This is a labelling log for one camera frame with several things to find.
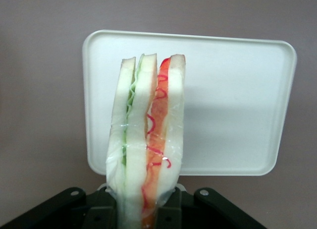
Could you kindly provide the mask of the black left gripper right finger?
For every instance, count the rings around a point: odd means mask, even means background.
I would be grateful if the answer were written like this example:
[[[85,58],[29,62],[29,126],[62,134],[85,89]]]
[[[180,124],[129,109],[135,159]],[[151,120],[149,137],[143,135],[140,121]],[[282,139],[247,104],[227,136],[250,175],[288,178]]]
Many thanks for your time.
[[[211,188],[199,188],[189,194],[180,185],[158,208],[156,228],[264,229],[265,226]]]

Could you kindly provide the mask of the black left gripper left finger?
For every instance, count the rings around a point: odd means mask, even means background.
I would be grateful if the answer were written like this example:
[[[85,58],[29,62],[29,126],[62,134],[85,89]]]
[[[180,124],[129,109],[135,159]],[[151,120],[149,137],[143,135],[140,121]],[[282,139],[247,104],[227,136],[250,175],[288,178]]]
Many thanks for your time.
[[[105,186],[87,195],[68,188],[1,226],[2,229],[116,229],[117,203]]]

